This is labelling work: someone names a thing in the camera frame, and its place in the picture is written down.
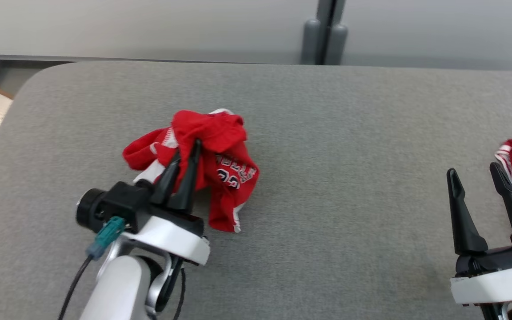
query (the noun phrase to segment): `gray table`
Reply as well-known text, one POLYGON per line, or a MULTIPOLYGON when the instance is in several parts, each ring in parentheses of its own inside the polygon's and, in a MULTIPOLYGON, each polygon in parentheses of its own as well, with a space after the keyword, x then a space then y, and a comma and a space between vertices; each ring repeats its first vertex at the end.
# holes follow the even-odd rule
MULTIPOLYGON (((0 320, 57 316, 93 239, 75 204, 136 175, 128 143, 217 108, 244 117, 262 173, 242 233, 208 230, 182 320, 480 318, 449 292, 445 172, 458 169, 490 246, 508 245, 488 164, 512 138, 512 72, 117 61, 38 73, 0 128, 0 320)), ((201 193, 196 214, 207 204, 201 193)))

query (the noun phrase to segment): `gray wall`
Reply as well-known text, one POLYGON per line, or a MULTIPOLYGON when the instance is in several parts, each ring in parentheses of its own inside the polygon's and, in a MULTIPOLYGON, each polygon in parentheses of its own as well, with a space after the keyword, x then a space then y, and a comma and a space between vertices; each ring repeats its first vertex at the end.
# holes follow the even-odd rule
POLYGON ((317 0, 0 0, 0 55, 298 63, 317 0))
POLYGON ((342 64, 512 69, 512 0, 347 0, 342 64))

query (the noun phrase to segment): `cable connector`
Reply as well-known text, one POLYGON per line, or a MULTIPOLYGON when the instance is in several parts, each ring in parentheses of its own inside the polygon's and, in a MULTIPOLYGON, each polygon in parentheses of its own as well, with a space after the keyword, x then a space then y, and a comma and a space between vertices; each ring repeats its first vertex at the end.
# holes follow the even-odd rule
POLYGON ((108 246, 118 239, 125 229, 126 221, 118 216, 112 217, 96 235, 94 243, 86 249, 86 254, 91 256, 92 260, 100 259, 108 246))

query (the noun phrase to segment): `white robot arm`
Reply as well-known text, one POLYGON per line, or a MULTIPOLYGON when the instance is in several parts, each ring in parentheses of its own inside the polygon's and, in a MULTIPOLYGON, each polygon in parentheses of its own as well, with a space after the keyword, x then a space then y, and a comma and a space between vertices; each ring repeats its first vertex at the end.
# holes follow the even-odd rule
MULTIPOLYGON (((497 163, 489 166, 495 189, 503 197, 512 228, 512 184, 497 163)), ((486 320, 512 320, 512 246, 489 249, 465 205, 465 190, 455 169, 448 170, 453 243, 459 255, 451 291, 456 303, 479 306, 486 320)))
POLYGON ((81 198, 76 213, 79 225, 98 232, 113 217, 126 223, 98 272, 81 320, 156 319, 181 273, 177 318, 185 289, 183 263, 205 265, 211 252, 203 236, 203 220, 191 215, 200 153, 201 141, 197 140, 175 193, 178 151, 155 185, 145 180, 135 185, 118 182, 108 191, 91 189, 81 198), (162 257, 164 265, 130 255, 135 248, 162 257))

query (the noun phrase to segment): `printed number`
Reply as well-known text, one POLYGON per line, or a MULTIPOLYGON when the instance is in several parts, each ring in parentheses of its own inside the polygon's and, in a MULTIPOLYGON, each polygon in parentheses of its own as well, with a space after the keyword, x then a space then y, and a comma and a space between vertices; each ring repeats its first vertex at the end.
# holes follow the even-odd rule
POLYGON ((217 170, 218 175, 222 183, 228 184, 230 187, 240 189, 240 181, 236 176, 231 176, 228 171, 224 169, 217 170))
POLYGON ((217 173, 219 175, 219 178, 222 182, 226 182, 230 176, 230 174, 228 173, 228 171, 224 170, 224 169, 219 169, 217 170, 217 173))
POLYGON ((240 189, 240 182, 238 182, 238 178, 236 176, 230 176, 230 178, 228 178, 228 183, 231 187, 236 188, 237 190, 240 189))

